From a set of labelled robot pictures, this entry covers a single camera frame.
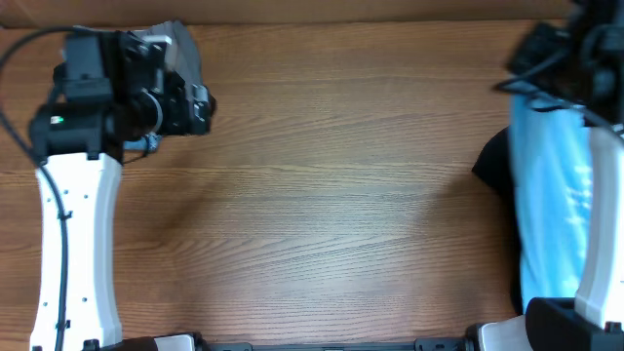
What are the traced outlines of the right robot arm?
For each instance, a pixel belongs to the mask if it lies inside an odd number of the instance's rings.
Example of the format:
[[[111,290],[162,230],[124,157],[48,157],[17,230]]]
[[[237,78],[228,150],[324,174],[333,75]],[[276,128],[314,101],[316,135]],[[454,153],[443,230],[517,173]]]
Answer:
[[[462,350],[623,346],[623,5],[578,1],[538,23],[495,90],[508,126],[473,171],[511,207],[516,317],[476,325]]]

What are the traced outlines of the black t-shirt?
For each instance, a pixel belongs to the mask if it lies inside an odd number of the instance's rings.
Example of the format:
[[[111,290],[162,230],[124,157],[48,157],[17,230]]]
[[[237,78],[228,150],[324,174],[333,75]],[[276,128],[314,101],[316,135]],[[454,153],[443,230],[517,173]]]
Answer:
[[[522,315],[524,313],[520,274],[522,243],[516,215],[515,183],[511,166],[509,128],[505,127],[484,145],[472,167],[472,173],[500,197],[503,210],[510,222],[513,263],[510,298],[515,313]]]

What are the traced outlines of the light blue printed t-shirt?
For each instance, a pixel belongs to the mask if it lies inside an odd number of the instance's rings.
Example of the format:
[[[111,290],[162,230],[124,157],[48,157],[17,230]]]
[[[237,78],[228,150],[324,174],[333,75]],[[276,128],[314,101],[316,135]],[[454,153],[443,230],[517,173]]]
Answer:
[[[535,297],[573,297],[586,261],[593,199],[589,129],[576,111],[512,98],[509,125],[522,307]]]

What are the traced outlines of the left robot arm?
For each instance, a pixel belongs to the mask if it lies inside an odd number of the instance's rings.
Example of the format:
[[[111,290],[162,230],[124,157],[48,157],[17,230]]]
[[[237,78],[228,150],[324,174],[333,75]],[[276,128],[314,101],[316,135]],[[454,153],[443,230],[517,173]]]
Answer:
[[[29,126],[42,209],[33,350],[204,350],[196,332],[127,339],[113,284],[113,221],[124,155],[163,137],[202,136],[215,98],[188,29],[78,28],[49,100]]]

